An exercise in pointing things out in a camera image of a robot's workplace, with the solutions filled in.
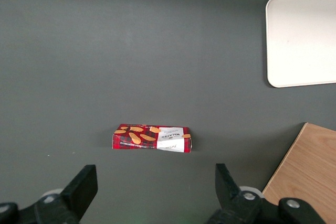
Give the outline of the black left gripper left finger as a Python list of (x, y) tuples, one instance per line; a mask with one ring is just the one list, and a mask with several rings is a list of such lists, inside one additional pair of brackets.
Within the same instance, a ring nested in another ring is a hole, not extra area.
[(46, 192), (29, 207), (1, 203), (1, 223), (79, 223), (97, 191), (96, 166), (86, 165), (64, 189)]

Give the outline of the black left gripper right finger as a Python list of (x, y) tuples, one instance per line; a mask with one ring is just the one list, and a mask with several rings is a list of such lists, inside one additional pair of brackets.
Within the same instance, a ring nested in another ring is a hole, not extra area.
[(325, 223), (304, 200), (282, 198), (274, 205), (259, 190), (238, 187), (225, 164), (215, 166), (215, 189), (221, 208), (207, 223)]

